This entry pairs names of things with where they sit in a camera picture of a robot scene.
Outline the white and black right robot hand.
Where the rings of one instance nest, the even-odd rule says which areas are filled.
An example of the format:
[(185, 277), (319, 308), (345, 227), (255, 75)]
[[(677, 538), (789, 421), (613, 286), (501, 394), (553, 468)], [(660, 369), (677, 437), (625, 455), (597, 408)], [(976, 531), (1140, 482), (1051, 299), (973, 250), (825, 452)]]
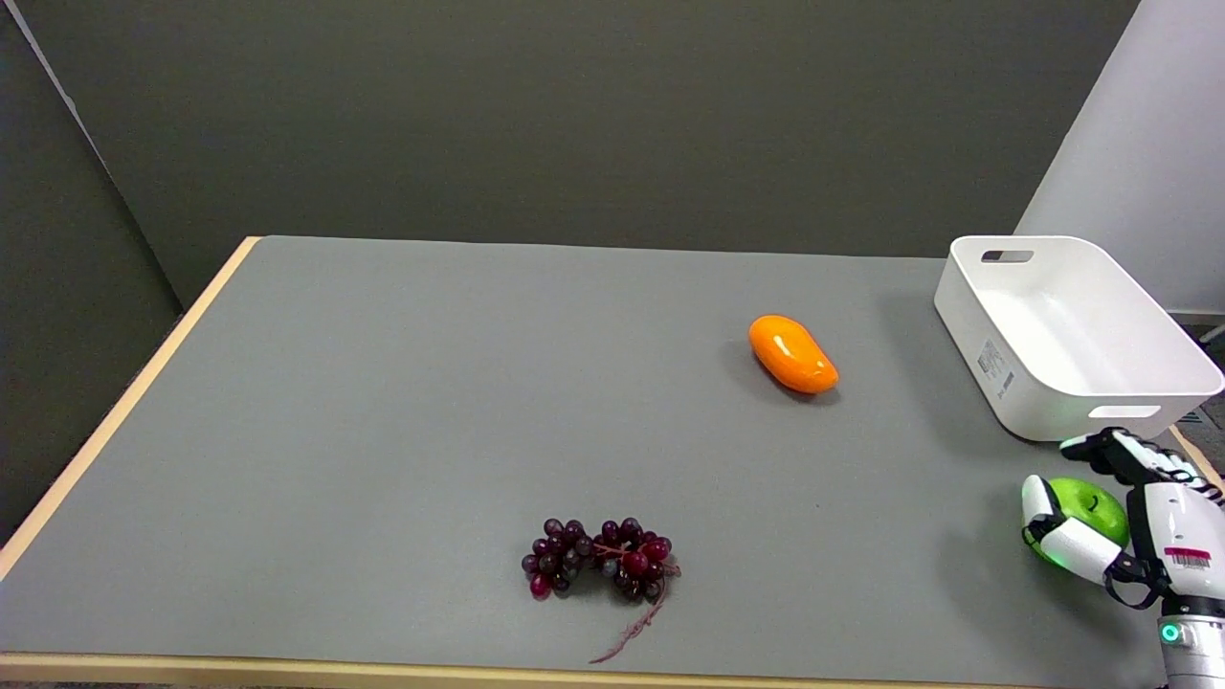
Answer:
[(1022, 539), (1055, 566), (1106, 588), (1147, 586), (1133, 611), (1223, 615), (1223, 489), (1174, 450), (1121, 427), (1072, 436), (1058, 452), (1125, 485), (1117, 499), (1088, 481), (1029, 474)]

